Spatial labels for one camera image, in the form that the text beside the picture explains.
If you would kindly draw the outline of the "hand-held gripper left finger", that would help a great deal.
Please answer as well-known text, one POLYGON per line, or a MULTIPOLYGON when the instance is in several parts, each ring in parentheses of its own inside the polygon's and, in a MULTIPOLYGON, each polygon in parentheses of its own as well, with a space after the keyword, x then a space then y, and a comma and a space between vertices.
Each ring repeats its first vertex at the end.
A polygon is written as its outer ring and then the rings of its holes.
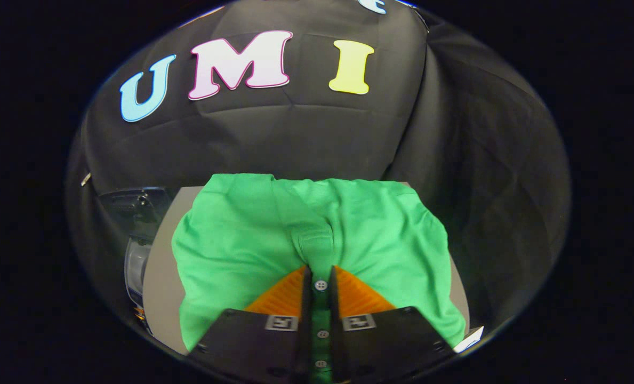
POLYGON ((224 309, 189 353, 189 364, 226 383, 308 382, 311 282, 305 265, 246 309, 224 309))

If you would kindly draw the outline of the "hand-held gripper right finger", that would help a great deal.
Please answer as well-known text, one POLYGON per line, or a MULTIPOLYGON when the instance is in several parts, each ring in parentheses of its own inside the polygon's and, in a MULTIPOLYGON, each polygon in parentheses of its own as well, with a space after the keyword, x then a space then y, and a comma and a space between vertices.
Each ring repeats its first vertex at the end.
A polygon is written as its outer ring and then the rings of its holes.
POLYGON ((339 266, 328 284, 335 382, 410 382, 455 357, 416 307, 393 306, 339 266))

